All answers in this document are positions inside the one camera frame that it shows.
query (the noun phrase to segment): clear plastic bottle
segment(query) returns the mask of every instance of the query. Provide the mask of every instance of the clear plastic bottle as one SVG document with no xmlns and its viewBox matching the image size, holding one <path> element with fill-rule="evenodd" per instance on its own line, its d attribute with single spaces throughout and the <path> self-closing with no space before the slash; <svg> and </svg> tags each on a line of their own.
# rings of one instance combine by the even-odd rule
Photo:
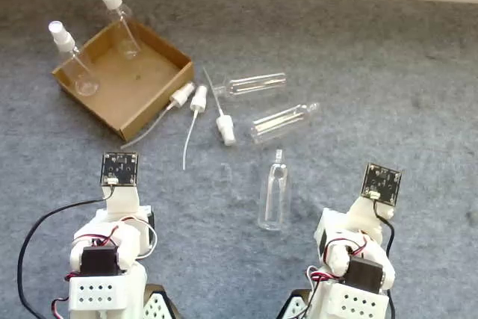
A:
<svg viewBox="0 0 478 319">
<path fill-rule="evenodd" d="M 255 143 L 263 143 L 275 137 L 281 137 L 288 132 L 305 125 L 317 112 L 319 104 L 299 104 L 270 116 L 252 121 L 250 130 Z"/>
<path fill-rule="evenodd" d="M 63 65 L 63 71 L 74 84 L 75 91 L 82 96 L 91 96 L 99 89 L 91 59 L 87 53 L 81 52 L 71 34 L 59 21 L 50 22 L 48 26 Z"/>
<path fill-rule="evenodd" d="M 126 59 L 135 58 L 141 51 L 133 12 L 122 0 L 103 0 L 108 17 L 113 23 L 113 42 L 118 52 Z"/>
<path fill-rule="evenodd" d="M 270 231 L 279 231 L 288 224 L 291 211 L 291 184 L 289 171 L 281 149 L 261 186 L 258 225 Z"/>
<path fill-rule="evenodd" d="M 246 93 L 256 93 L 262 90 L 277 89 L 287 84 L 287 78 L 283 72 L 225 80 L 222 86 L 217 86 L 214 91 L 218 96 L 235 98 Z"/>
</svg>

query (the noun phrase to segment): red wire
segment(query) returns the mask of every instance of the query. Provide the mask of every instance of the red wire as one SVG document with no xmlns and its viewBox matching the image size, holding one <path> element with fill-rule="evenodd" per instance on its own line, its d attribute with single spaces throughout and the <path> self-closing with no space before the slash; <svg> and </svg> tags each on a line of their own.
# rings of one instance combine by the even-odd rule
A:
<svg viewBox="0 0 478 319">
<path fill-rule="evenodd" d="M 108 239 L 114 246 L 116 246 L 116 244 L 113 242 L 113 240 L 111 238 L 108 238 L 108 236 L 106 236 L 106 235 L 94 235 L 92 233 L 88 233 L 86 235 L 79 235 L 73 241 L 76 241 L 77 239 L 83 238 L 83 237 L 100 238 L 103 241 L 106 241 Z"/>
<path fill-rule="evenodd" d="M 118 229 L 119 227 L 118 226 L 115 226 L 112 230 L 111 230 L 111 233 L 109 236 L 106 237 L 106 239 L 103 240 L 103 242 L 100 244 L 100 246 L 104 246 L 107 242 L 111 241 L 111 236 L 113 235 L 113 233 Z"/>
<path fill-rule="evenodd" d="M 74 277 L 74 276 L 79 276 L 80 273 L 78 272 L 69 272 L 67 275 L 65 275 L 65 280 L 69 282 L 69 280 Z"/>
<path fill-rule="evenodd" d="M 53 299 L 53 301 L 52 301 L 52 314 L 56 319 L 63 319 L 63 317 L 60 314 L 58 314 L 57 302 L 66 302 L 67 300 L 68 300 L 68 297 Z"/>
<path fill-rule="evenodd" d="M 323 250 L 323 262 L 325 264 L 327 264 L 327 250 L 329 249 L 329 245 L 332 243 L 332 242 L 336 242 L 336 241 L 349 241 L 349 242 L 352 242 L 354 243 L 358 248 L 352 252 L 352 255 L 357 255 L 359 254 L 364 248 L 365 246 L 367 246 L 367 240 L 365 239 L 364 237 L 364 245 L 363 246 L 360 246 L 357 242 L 355 241 L 352 241 L 351 239 L 349 238 L 334 238 L 332 239 L 329 243 L 327 243 L 325 249 Z"/>
</svg>

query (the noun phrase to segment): black wire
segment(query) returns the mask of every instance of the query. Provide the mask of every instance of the black wire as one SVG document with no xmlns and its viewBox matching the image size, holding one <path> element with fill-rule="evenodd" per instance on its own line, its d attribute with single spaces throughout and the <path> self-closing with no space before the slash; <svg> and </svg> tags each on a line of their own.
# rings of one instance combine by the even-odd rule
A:
<svg viewBox="0 0 478 319">
<path fill-rule="evenodd" d="M 319 288 L 319 284 L 320 284 L 320 282 L 318 282 L 318 283 L 315 285 L 314 291 L 312 291 L 311 299 L 308 301 L 308 304 L 307 304 L 307 306 L 305 307 L 305 311 L 304 311 L 304 313 L 302 314 L 302 317 L 300 317 L 300 319 L 304 319 L 305 316 L 307 315 L 307 311 L 308 311 L 308 309 L 311 307 L 312 300 L 314 299 L 314 295 L 315 295 L 315 292 L 317 291 L 317 288 Z"/>
<path fill-rule="evenodd" d="M 111 192 L 107 197 L 101 198 L 101 199 L 91 199 L 89 201 L 83 201 L 83 202 L 77 202 L 77 203 L 72 203 L 70 205 L 65 205 L 63 207 L 57 208 L 54 211 L 51 211 L 42 217 L 40 217 L 37 222 L 31 227 L 30 232 L 28 232 L 27 236 L 25 237 L 25 240 L 23 241 L 22 249 L 20 250 L 20 254 L 18 256 L 18 263 L 16 265 L 16 284 L 18 288 L 18 295 L 20 297 L 20 301 L 22 302 L 22 305 L 30 312 L 32 315 L 38 319 L 46 319 L 43 317 L 39 312 L 35 311 L 30 305 L 30 303 L 26 300 L 25 294 L 23 293 L 23 257 L 25 256 L 25 251 L 27 250 L 28 242 L 30 242 L 31 237 L 37 230 L 37 228 L 42 224 L 42 222 L 47 219 L 48 217 L 52 216 L 53 214 L 56 214 L 58 212 L 64 211 L 65 209 L 72 208 L 72 207 L 77 207 L 79 205 L 89 205 L 90 203 L 97 203 L 97 202 L 103 202 L 106 199 L 111 198 L 113 196 L 114 192 L 114 187 L 111 186 Z"/>
<path fill-rule="evenodd" d="M 380 220 L 380 222 L 385 224 L 390 229 L 390 238 L 388 239 L 387 250 L 385 251 L 387 253 L 387 258 L 390 258 L 390 248 L 391 248 L 391 244 L 394 242 L 395 228 L 384 217 L 381 217 L 379 216 L 378 213 L 376 213 L 376 201 L 373 201 L 373 211 L 375 212 L 375 215 Z M 387 295 L 388 295 L 388 301 L 390 302 L 390 318 L 395 319 L 395 305 L 394 305 L 393 299 L 391 298 L 390 289 L 387 290 Z"/>
</svg>

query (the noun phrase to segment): white wire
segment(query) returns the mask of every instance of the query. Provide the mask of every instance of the white wire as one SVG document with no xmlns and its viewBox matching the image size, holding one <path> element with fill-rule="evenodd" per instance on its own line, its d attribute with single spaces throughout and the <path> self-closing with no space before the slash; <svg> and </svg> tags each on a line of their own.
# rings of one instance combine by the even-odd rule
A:
<svg viewBox="0 0 478 319">
<path fill-rule="evenodd" d="M 159 123 L 159 121 L 163 118 L 166 112 L 168 112 L 169 110 L 173 108 L 174 104 L 175 102 L 170 102 L 170 104 L 163 110 L 163 112 L 159 114 L 158 118 L 151 124 L 151 126 L 144 133 L 136 137 L 134 140 L 129 141 L 128 143 L 125 143 L 124 145 L 120 147 L 120 149 L 125 149 L 126 147 L 130 147 L 134 145 L 135 143 L 144 139 L 144 137 L 147 136 L 147 134 L 150 133 L 153 130 L 153 128 Z"/>
<path fill-rule="evenodd" d="M 191 137 L 191 132 L 193 131 L 194 123 L 196 122 L 197 118 L 197 110 L 194 111 L 193 115 L 193 122 L 191 123 L 191 126 L 189 128 L 189 132 L 187 133 L 186 137 L 186 142 L 184 143 L 184 149 L 182 151 L 182 170 L 186 170 L 186 151 L 187 151 L 187 145 L 189 144 L 189 138 Z"/>
<path fill-rule="evenodd" d="M 147 225 L 148 228 L 151 230 L 152 235 L 154 237 L 151 249 L 148 251 L 147 254 L 139 255 L 138 257 L 136 257 L 136 259 L 148 258 L 151 255 L 151 253 L 155 251 L 156 245 L 158 244 L 158 234 L 156 233 L 155 229 L 152 228 L 152 226 L 149 223 L 147 223 L 145 220 L 140 220 L 139 218 L 135 216 L 124 216 L 123 218 L 120 219 L 120 221 L 126 221 L 126 220 L 136 220 L 137 222 Z"/>
<path fill-rule="evenodd" d="M 314 283 L 312 282 L 312 278 L 311 278 L 311 269 L 313 269 L 314 271 L 317 271 L 319 270 L 319 268 L 315 267 L 314 265 L 309 265 L 307 267 L 307 270 L 305 271 L 305 275 L 307 276 L 308 283 L 311 285 L 311 289 L 314 290 Z"/>
</svg>

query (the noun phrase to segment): cable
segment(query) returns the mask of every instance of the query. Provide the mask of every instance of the cable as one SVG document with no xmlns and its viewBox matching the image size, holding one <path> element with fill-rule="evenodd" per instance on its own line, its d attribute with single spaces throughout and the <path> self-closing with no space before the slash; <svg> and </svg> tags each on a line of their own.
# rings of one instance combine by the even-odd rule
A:
<svg viewBox="0 0 478 319">
<path fill-rule="evenodd" d="M 63 319 L 63 317 L 57 311 L 57 302 L 66 302 L 68 297 L 66 298 L 56 298 L 52 301 L 52 314 L 56 319 Z"/>
<path fill-rule="evenodd" d="M 302 317 L 300 317 L 300 319 L 304 319 L 304 318 L 305 318 L 305 315 L 307 314 L 308 309 L 311 307 L 312 300 L 314 299 L 314 295 L 315 295 L 315 293 L 317 292 L 317 289 L 319 288 L 319 284 L 320 284 L 320 282 L 318 282 L 318 283 L 315 285 L 315 288 L 314 288 L 314 290 L 312 291 L 311 298 L 308 300 L 307 306 L 305 307 L 305 309 L 304 309 L 304 311 L 303 311 L 303 314 L 302 314 Z"/>
<path fill-rule="evenodd" d="M 153 234 L 153 243 L 152 243 L 152 246 L 151 246 L 151 249 L 146 253 L 146 254 L 143 254 L 143 255 L 139 255 L 138 257 L 136 257 L 136 259 L 145 259 L 145 258 L 148 258 L 151 253 L 154 252 L 155 248 L 156 248 L 156 245 L 158 244 L 158 234 L 156 233 L 155 229 L 152 228 L 152 226 L 146 222 L 145 220 L 141 220 L 135 216 L 126 216 L 126 217 L 123 217 L 120 219 L 121 221 L 127 221 L 127 220 L 136 220 L 137 222 L 141 222 L 141 223 L 144 223 L 145 225 L 148 226 L 149 230 L 151 230 L 152 234 Z"/>
<path fill-rule="evenodd" d="M 126 147 L 133 146 L 135 143 L 140 142 L 142 139 L 144 139 L 148 133 L 150 133 L 153 128 L 161 121 L 163 116 L 171 110 L 175 105 L 175 102 L 170 102 L 170 104 L 161 112 L 158 116 L 158 118 L 151 124 L 151 126 L 142 134 L 140 134 L 138 137 L 136 137 L 134 140 L 129 141 L 128 143 L 125 143 L 124 145 L 120 146 L 120 149 L 125 149 Z"/>
<path fill-rule="evenodd" d="M 379 216 L 379 214 L 376 212 L 376 200 L 373 201 L 373 212 L 375 212 L 375 216 L 385 224 L 389 229 L 390 229 L 390 238 L 388 239 L 387 243 L 387 250 L 385 253 L 387 254 L 387 258 L 390 258 L 390 248 L 392 243 L 394 242 L 395 238 L 395 228 L 392 226 L 390 222 L 388 222 L 384 217 Z M 390 302 L 390 318 L 395 319 L 395 305 L 394 305 L 394 300 L 391 297 L 391 290 L 387 289 L 387 296 L 388 296 L 388 301 Z"/>
<path fill-rule="evenodd" d="M 354 252 L 357 252 L 358 250 L 361 250 L 361 247 L 362 247 L 360 244 L 358 244 L 358 243 L 355 242 L 355 241 L 352 241 L 352 240 L 349 239 L 349 238 L 334 238 L 334 239 L 330 240 L 329 242 L 327 242 L 327 245 L 326 245 L 325 248 L 323 249 L 323 256 L 322 256 L 322 258 L 323 258 L 323 262 L 324 262 L 325 264 L 327 264 L 327 261 L 326 261 L 326 260 L 327 260 L 327 250 L 328 250 L 328 248 L 329 248 L 329 245 L 330 245 L 331 243 L 333 243 L 333 242 L 336 242 L 336 241 L 349 241 L 349 242 L 354 243 L 354 244 L 357 246 L 357 249 L 356 249 L 355 251 L 353 251 L 353 253 L 354 253 Z"/>
<path fill-rule="evenodd" d="M 72 246 L 75 246 L 76 242 L 84 237 L 91 237 L 91 238 L 98 238 L 102 239 L 101 245 L 105 245 L 107 242 L 111 242 L 115 247 L 118 247 L 117 244 L 108 236 L 106 235 L 97 235 L 93 233 L 87 233 L 86 235 L 79 235 L 77 238 L 73 239 Z"/>
<path fill-rule="evenodd" d="M 37 312 L 31 304 L 26 300 L 25 294 L 23 293 L 23 258 L 25 257 L 25 251 L 27 250 L 28 243 L 31 240 L 31 237 L 33 237 L 33 234 L 37 230 L 37 228 L 42 224 L 42 222 L 47 219 L 48 217 L 52 216 L 53 214 L 56 214 L 58 212 L 64 211 L 65 209 L 73 208 L 73 207 L 78 207 L 80 205 L 89 205 L 91 203 L 98 203 L 98 202 L 103 202 L 106 199 L 111 198 L 113 196 L 114 192 L 114 187 L 110 187 L 111 192 L 107 197 L 103 197 L 101 199 L 91 199 L 89 201 L 83 201 L 83 202 L 76 202 L 76 203 L 71 203 L 69 205 L 64 205 L 63 207 L 57 208 L 54 211 L 51 211 L 47 214 L 44 214 L 40 219 L 35 222 L 35 224 L 31 227 L 30 231 L 25 237 L 25 240 L 23 241 L 22 248 L 20 249 L 20 254 L 18 256 L 18 263 L 16 265 L 16 285 L 18 288 L 18 295 L 20 297 L 20 301 L 22 302 L 22 305 L 36 318 L 38 319 L 46 319 L 43 317 L 39 312 Z"/>
<path fill-rule="evenodd" d="M 189 128 L 189 132 L 187 133 L 186 137 L 186 142 L 184 143 L 184 150 L 182 152 L 182 170 L 186 170 L 186 151 L 187 151 L 187 145 L 189 144 L 189 138 L 191 137 L 191 132 L 193 131 L 194 123 L 196 122 L 198 111 L 194 111 L 193 115 L 193 122 L 191 123 L 191 126 Z"/>
</svg>

